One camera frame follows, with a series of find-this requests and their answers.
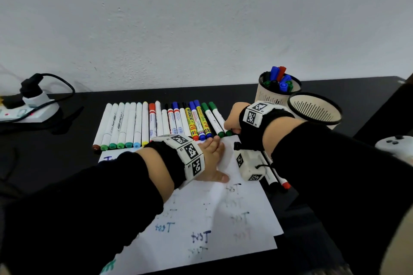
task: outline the chipped wall paint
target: chipped wall paint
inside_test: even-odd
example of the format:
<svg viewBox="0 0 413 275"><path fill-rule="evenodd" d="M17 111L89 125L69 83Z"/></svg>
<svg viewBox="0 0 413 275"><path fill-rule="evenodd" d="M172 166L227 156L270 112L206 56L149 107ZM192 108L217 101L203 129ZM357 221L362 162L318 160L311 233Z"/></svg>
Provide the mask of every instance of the chipped wall paint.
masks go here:
<svg viewBox="0 0 413 275"><path fill-rule="evenodd" d="M0 0L0 93L411 74L413 0ZM52 91L67 91L54 80Z"/></svg>

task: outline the person's right hand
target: person's right hand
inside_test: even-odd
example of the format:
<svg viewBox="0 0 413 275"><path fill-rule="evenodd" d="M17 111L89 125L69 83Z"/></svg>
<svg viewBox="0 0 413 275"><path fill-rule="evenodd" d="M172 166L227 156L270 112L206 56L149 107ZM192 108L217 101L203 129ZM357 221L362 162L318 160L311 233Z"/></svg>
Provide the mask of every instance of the person's right hand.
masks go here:
<svg viewBox="0 0 413 275"><path fill-rule="evenodd" d="M224 128L232 130L234 133L239 134L241 132L240 126L240 113L245 107L249 106L247 102L236 102L231 109L231 113L227 120L224 122Z"/></svg>

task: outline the black sleeve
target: black sleeve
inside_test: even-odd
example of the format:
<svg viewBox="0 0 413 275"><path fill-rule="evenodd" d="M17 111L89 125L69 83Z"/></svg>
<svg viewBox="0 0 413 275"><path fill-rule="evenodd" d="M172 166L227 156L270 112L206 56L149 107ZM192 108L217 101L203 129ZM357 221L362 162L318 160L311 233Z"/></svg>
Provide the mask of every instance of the black sleeve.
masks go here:
<svg viewBox="0 0 413 275"><path fill-rule="evenodd" d="M322 221L354 274L378 274L413 203L413 168L309 122L284 137L271 158Z"/></svg>
<svg viewBox="0 0 413 275"><path fill-rule="evenodd" d="M12 275L99 274L162 211L142 157L123 153L7 206L0 259Z"/></svg>

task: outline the paper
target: paper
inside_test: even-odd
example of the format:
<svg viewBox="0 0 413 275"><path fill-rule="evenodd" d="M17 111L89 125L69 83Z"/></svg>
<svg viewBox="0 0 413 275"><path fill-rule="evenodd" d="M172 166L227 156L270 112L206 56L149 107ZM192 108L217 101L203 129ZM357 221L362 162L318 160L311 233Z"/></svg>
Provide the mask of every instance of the paper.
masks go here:
<svg viewBox="0 0 413 275"><path fill-rule="evenodd" d="M233 154L238 136L221 141L226 149L218 169L230 182L194 180L176 189L163 213L115 256L105 275L143 274L277 248L273 236L283 231L260 183L241 178ZM125 151L136 149L106 151L100 161Z"/></svg>

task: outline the pen holder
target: pen holder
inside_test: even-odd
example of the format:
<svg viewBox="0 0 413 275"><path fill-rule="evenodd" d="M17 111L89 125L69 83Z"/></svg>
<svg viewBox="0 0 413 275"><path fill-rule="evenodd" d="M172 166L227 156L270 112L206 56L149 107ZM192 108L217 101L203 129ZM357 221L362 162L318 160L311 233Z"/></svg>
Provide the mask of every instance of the pen holder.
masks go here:
<svg viewBox="0 0 413 275"><path fill-rule="evenodd" d="M290 92L272 92L264 85L264 73L258 78L258 88L255 95L255 102L262 100L269 101L277 105L287 105L288 97L295 92L301 91L301 82L294 76L291 76L292 90Z"/></svg>
<svg viewBox="0 0 413 275"><path fill-rule="evenodd" d="M335 102L314 93L292 94L287 100L287 107L296 119L323 124L330 129L342 120L343 112Z"/></svg>

